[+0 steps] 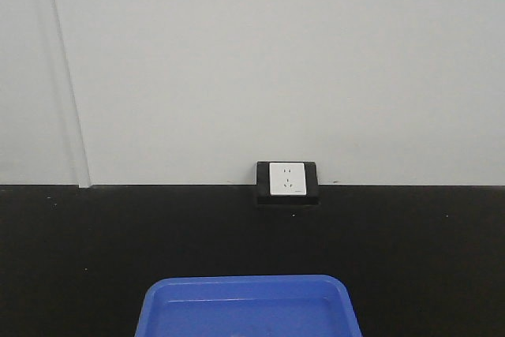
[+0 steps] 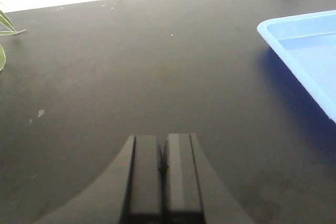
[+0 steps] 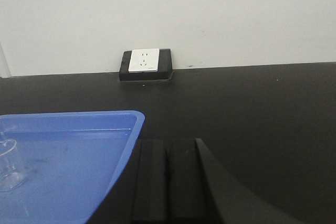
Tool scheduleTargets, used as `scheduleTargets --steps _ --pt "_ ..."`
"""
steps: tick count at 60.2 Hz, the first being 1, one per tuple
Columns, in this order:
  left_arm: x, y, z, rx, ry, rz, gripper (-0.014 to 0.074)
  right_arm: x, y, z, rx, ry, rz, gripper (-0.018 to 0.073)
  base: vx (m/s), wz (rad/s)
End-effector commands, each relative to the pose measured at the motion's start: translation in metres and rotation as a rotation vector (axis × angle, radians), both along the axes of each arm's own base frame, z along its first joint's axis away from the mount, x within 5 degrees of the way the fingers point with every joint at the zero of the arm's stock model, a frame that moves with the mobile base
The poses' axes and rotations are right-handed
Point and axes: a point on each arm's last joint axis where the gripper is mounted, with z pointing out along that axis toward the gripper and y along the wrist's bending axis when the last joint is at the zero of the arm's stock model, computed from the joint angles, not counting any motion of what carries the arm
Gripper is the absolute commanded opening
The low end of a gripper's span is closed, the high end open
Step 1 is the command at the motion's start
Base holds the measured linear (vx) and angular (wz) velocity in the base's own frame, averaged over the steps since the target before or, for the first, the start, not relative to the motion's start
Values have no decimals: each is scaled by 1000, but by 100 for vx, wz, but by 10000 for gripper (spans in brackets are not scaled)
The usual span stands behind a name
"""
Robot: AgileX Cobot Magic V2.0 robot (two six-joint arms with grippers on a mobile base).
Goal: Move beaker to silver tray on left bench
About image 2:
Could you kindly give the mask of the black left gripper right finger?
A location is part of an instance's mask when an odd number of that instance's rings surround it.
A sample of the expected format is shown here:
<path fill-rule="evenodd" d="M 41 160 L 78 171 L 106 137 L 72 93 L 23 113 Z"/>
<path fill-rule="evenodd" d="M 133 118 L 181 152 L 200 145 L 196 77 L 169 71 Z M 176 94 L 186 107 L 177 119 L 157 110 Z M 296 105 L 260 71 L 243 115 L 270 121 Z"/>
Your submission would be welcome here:
<path fill-rule="evenodd" d="M 253 223 L 214 171 L 195 134 L 169 134 L 164 162 L 166 223 Z"/>

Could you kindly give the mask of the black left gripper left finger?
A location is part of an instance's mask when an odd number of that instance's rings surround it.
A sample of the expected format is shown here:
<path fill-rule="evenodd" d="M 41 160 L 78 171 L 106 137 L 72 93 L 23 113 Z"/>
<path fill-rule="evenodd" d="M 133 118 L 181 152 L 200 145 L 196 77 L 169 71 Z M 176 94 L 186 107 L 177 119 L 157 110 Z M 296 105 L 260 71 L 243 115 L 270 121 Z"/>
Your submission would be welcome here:
<path fill-rule="evenodd" d="M 37 223 L 162 223 L 161 150 L 154 135 L 131 135 L 85 190 Z"/>

